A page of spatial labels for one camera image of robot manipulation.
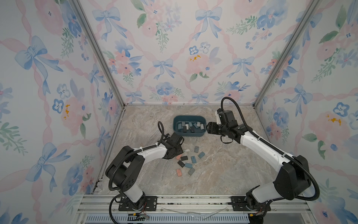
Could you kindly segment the teal plastic storage box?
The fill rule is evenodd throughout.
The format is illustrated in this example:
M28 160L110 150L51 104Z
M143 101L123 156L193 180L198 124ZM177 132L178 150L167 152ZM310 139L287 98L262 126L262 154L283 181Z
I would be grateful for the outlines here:
M182 130L178 129L178 124L181 124L182 122L185 122L186 124L188 124L188 122L192 122L192 124L195 124L197 122L200 122L201 124L204 125L204 130L201 130L200 127L199 129L195 128L195 132L191 133L190 130L188 130L186 133L183 132ZM202 137L205 132L206 132L206 125L207 125L207 121L204 117L202 116L198 116L198 115L178 115L173 119L173 130L175 133L181 135L181 136L187 136L187 137Z

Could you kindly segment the blue eraser middle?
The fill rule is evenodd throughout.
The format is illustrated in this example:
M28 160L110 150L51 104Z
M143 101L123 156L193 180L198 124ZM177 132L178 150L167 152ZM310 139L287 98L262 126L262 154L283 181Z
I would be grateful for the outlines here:
M193 164L197 163L195 156L191 156L191 161L192 161Z

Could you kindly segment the pink eraser bottom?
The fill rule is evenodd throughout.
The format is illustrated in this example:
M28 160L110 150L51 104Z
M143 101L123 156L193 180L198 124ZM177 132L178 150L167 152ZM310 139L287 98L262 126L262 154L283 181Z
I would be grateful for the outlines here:
M178 176L178 177L182 176L182 171L181 171L181 169L176 169L176 173L177 173L177 176Z

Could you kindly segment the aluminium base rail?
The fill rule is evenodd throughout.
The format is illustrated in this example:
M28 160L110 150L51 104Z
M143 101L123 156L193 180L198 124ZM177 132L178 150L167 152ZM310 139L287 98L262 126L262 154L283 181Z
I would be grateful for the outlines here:
M238 208L237 196L230 195L158 195L142 211L119 211L119 203L110 205L113 195L84 196L74 224L315 224L306 202L278 201L262 220L250 211Z

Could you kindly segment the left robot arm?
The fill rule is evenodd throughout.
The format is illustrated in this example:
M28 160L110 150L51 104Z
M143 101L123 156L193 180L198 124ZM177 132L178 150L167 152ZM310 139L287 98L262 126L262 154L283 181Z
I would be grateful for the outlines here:
M156 160L170 160L183 153L184 138L176 133L163 135L159 142L140 148L123 147L105 171L108 189L120 193L119 211L155 211L157 197L146 196L137 184L143 165Z

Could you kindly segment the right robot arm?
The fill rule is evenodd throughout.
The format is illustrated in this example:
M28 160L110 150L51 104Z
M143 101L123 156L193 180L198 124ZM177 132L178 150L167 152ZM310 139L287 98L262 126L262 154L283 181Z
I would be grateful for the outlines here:
M246 193L245 206L250 211L258 211L270 201L293 200L312 185L309 176L303 171L308 167L307 160L274 149L273 145L245 124L239 124L230 110L218 109L216 121L207 124L209 134L228 137L251 149L263 158L277 172L271 183L259 185Z

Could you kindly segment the grey-green eraser bottom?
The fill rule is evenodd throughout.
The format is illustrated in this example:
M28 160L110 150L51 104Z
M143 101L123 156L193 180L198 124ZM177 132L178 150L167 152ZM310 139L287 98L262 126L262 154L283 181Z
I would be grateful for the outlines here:
M191 168L191 169L189 170L188 174L189 174L189 175L193 175L194 172L195 172L195 168Z

